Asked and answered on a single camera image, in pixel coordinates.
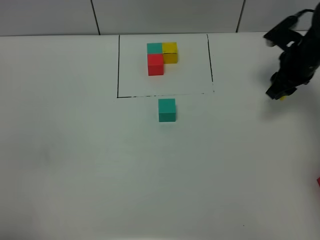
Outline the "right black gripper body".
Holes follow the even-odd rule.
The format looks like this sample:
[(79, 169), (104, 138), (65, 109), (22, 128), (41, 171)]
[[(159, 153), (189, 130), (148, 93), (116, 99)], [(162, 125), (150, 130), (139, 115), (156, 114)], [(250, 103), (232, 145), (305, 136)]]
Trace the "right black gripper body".
[(320, 35), (307, 32), (288, 46), (279, 60), (280, 68), (271, 77), (273, 86), (297, 87), (308, 84), (320, 66)]

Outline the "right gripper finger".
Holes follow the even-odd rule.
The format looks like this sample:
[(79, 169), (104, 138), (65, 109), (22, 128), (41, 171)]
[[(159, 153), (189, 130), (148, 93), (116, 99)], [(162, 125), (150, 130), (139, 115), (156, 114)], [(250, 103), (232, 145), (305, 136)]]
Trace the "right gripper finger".
[(295, 85), (285, 85), (283, 87), (283, 96), (290, 96), (297, 90)]
[(265, 93), (272, 100), (279, 100), (284, 96), (283, 87), (277, 83), (272, 84)]

